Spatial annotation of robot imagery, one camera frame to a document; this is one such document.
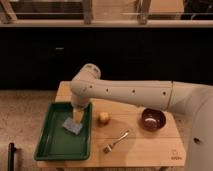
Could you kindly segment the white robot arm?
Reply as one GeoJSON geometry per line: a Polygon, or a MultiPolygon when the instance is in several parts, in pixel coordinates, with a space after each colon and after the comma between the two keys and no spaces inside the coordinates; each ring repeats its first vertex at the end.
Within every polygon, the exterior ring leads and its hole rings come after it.
{"type": "Polygon", "coordinates": [[[100,76],[100,69],[89,63],[72,79],[74,108],[85,108],[91,98],[97,98],[191,117],[185,171],[213,171],[213,86],[175,81],[109,81],[100,76]]]}

